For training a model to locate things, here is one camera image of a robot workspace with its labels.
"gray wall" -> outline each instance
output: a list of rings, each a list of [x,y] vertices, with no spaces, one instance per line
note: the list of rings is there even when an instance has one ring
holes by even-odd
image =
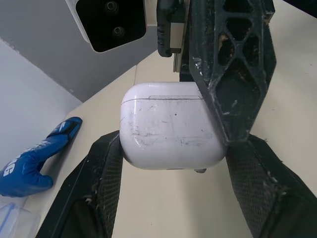
[[[0,0],[0,38],[82,102],[157,48],[150,27],[136,42],[93,52],[65,0]]]

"hexagonal cutout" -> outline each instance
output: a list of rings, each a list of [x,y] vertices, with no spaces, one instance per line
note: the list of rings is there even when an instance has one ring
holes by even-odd
[[[259,65],[259,39],[256,35],[251,35],[243,46],[243,54],[251,66]]]
[[[225,34],[219,35],[218,62],[221,65],[227,65],[234,55],[234,45],[230,38]]]
[[[227,29],[236,41],[242,41],[252,28],[252,23],[245,18],[229,18]]]
[[[229,12],[252,12],[253,9],[248,0],[226,0],[223,9]]]
[[[235,59],[230,64],[215,91],[222,115],[226,117],[252,114],[261,95],[250,72],[240,59]]]

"white camera housing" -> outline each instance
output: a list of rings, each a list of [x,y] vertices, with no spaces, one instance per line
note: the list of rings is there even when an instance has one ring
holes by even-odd
[[[76,22],[83,38],[85,39],[85,41],[87,41],[91,45],[89,37],[88,37],[86,30],[83,26],[83,23],[81,22],[79,15],[76,11],[76,5],[80,0],[65,0],[65,1],[68,5],[68,8],[69,8],[73,18],[75,19],[75,22]],[[157,0],[144,1],[146,25],[147,26],[156,26],[157,25],[156,7],[157,7]]]

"glove finger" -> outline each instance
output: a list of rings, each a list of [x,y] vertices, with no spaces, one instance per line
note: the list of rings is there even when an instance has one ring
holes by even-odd
[[[41,175],[38,173],[38,177],[32,183],[32,193],[37,193],[50,189],[53,186],[53,179],[48,175]]]

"3d-printed gripper part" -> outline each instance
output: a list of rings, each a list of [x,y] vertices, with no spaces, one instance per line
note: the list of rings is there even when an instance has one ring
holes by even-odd
[[[189,68],[227,145],[248,139],[276,58],[272,0],[193,0]]]

